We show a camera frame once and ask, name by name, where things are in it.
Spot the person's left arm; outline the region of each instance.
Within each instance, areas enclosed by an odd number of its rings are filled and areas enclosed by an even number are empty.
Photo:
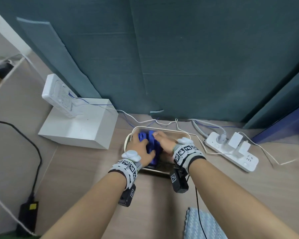
[[[142,167],[147,166],[155,156],[155,151],[147,154],[147,143],[147,139],[140,142],[136,133],[126,149],[138,153],[141,157]],[[73,205],[41,239],[101,238],[126,186],[127,179],[123,173],[109,172]]]

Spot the patterned cloth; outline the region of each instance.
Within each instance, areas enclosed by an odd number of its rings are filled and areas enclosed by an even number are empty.
[[[211,214],[199,210],[199,215],[207,239],[227,239]],[[206,239],[199,223],[198,210],[194,207],[189,207],[186,213],[184,239]]]

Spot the hand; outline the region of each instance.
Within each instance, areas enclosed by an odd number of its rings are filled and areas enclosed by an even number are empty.
[[[153,133],[154,138],[160,143],[165,152],[172,155],[173,148],[177,144],[177,141],[169,138],[164,132],[157,131]]]
[[[142,158],[140,160],[140,163],[143,167],[149,165],[155,157],[155,150],[153,150],[150,154],[147,153],[146,145],[148,143],[149,142],[147,139],[143,139],[143,141],[140,142],[140,140],[138,139],[138,133],[134,133],[131,141],[128,143],[126,147],[126,151],[134,150],[138,153],[138,155]]]

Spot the yellow sticker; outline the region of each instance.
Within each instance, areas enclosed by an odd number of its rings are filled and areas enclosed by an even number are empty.
[[[29,210],[35,210],[37,208],[37,204],[31,204]]]

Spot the person's right arm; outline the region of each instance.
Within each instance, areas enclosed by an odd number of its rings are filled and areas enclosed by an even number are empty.
[[[167,153],[172,153],[175,140],[163,132],[155,133],[155,139]],[[207,160],[194,160],[188,172],[228,239],[299,239],[299,235],[264,204]]]

